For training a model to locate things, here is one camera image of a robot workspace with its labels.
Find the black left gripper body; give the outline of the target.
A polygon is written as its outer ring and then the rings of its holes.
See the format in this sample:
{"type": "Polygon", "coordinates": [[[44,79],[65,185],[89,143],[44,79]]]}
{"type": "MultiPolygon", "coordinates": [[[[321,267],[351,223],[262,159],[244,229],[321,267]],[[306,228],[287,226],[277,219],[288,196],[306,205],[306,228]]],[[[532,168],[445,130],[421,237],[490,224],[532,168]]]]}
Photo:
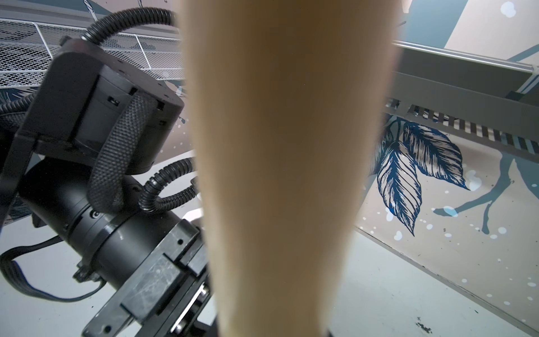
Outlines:
{"type": "Polygon", "coordinates": [[[217,336],[201,219],[128,220],[98,253],[106,258],[116,292],[83,336],[118,336],[133,322],[138,336],[217,336]]]}

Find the wooden handled claw hammer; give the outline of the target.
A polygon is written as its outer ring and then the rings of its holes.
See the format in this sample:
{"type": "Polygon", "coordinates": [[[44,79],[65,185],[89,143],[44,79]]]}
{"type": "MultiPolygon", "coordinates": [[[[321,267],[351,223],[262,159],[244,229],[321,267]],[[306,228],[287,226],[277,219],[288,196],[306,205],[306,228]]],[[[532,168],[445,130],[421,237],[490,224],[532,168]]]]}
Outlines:
{"type": "Polygon", "coordinates": [[[221,336],[325,336],[399,1],[176,1],[221,336]]]}

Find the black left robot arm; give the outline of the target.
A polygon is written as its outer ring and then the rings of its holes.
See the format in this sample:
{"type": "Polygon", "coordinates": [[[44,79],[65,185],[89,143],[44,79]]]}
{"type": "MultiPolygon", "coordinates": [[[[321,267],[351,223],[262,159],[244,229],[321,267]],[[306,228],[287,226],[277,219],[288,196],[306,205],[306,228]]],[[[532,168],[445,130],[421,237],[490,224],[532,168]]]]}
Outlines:
{"type": "Polygon", "coordinates": [[[217,336],[203,228],[175,210],[196,198],[198,184],[161,192],[195,172],[174,161],[139,183],[177,122],[183,101],[165,84],[102,45],[143,25],[175,25],[174,12],[139,7],[64,37],[39,90],[1,106],[1,218],[16,198],[35,226],[55,236],[1,254],[1,273],[17,292],[61,302],[32,286],[18,258],[66,243],[80,255],[74,279],[111,285],[115,293],[84,336],[116,336],[137,322],[140,336],[217,336]]]}

